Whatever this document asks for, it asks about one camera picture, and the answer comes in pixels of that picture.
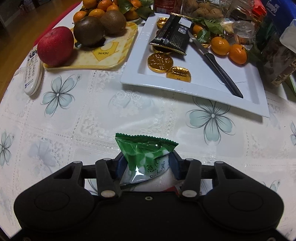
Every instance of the black knife handle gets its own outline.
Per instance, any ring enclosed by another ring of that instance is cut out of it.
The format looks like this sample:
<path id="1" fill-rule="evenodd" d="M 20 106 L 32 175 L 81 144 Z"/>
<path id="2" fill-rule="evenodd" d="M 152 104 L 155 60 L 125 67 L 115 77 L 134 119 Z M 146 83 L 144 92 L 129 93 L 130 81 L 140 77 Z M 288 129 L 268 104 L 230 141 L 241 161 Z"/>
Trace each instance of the black knife handle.
<path id="1" fill-rule="evenodd" d="M 232 81 L 232 79 L 224 71 L 224 69 L 222 69 L 222 67 L 217 63 L 217 61 L 215 60 L 215 56 L 211 53 L 206 53 L 206 54 L 204 54 L 204 57 L 206 57 L 209 60 L 210 65 L 222 77 L 221 80 L 226 85 L 226 87 L 229 89 L 229 91 L 237 97 L 244 98 L 242 93 L 240 92 L 239 88 L 236 86 L 236 84 Z"/>

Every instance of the dark round fruit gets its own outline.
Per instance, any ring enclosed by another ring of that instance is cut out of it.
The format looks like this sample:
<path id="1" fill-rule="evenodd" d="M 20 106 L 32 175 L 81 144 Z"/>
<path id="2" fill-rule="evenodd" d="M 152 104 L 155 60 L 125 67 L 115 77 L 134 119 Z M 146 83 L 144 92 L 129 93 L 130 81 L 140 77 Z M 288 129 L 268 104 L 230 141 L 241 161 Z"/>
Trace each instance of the dark round fruit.
<path id="1" fill-rule="evenodd" d="M 116 10 L 105 12 L 100 20 L 108 34 L 121 34 L 126 28 L 126 18 Z"/>
<path id="2" fill-rule="evenodd" d="M 86 16 L 75 24 L 73 34 L 79 43 L 91 47 L 103 38 L 104 27 L 97 17 Z"/>

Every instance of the knife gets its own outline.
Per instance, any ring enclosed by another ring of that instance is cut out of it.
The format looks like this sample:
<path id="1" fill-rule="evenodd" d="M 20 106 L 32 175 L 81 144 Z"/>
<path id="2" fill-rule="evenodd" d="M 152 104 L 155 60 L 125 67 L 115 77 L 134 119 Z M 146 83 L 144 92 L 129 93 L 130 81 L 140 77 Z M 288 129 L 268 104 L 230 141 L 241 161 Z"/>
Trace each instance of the knife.
<path id="1" fill-rule="evenodd" d="M 237 97 L 244 98 L 236 84 L 232 81 L 232 79 L 224 71 L 224 69 L 222 69 L 221 66 L 217 63 L 217 61 L 215 60 L 215 56 L 209 53 L 206 48 L 202 46 L 202 44 L 192 35 L 192 33 L 188 31 L 188 34 L 195 45 L 201 50 L 203 56 L 208 60 L 207 65 L 219 75 L 221 81 L 226 85 L 229 91 Z"/>

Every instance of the square white plate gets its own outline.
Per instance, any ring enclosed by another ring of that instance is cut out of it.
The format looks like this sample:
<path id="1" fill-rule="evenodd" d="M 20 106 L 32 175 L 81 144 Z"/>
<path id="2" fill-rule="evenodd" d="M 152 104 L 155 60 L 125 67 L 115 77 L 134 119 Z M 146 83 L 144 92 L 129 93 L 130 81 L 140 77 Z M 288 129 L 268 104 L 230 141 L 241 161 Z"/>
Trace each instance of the square white plate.
<path id="1" fill-rule="evenodd" d="M 158 30 L 156 22 L 161 17 L 169 17 L 169 15 L 155 14 L 148 18 L 132 48 L 120 80 L 121 83 L 199 96 L 269 117 L 265 91 L 256 67 L 249 63 L 238 66 L 231 62 L 228 56 L 215 55 L 216 61 L 236 83 L 244 98 L 234 96 L 204 62 L 202 53 L 197 51 L 197 47 L 191 40 L 186 56 L 178 53 L 171 54 L 174 66 L 184 67 L 190 71 L 191 83 L 169 79 L 166 78 L 166 74 L 151 71 L 147 66 L 147 59 L 153 53 L 149 42 L 156 36 Z"/>

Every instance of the container of walnuts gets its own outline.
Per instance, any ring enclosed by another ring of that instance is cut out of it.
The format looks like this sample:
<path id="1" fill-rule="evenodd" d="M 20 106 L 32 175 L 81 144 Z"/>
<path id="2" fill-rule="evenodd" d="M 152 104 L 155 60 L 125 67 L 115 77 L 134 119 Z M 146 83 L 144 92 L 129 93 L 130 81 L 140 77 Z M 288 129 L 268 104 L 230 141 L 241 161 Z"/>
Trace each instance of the container of walnuts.
<path id="1" fill-rule="evenodd" d="M 224 18 L 223 10 L 218 4 L 202 0 L 183 0 L 181 14 L 207 20 Z"/>

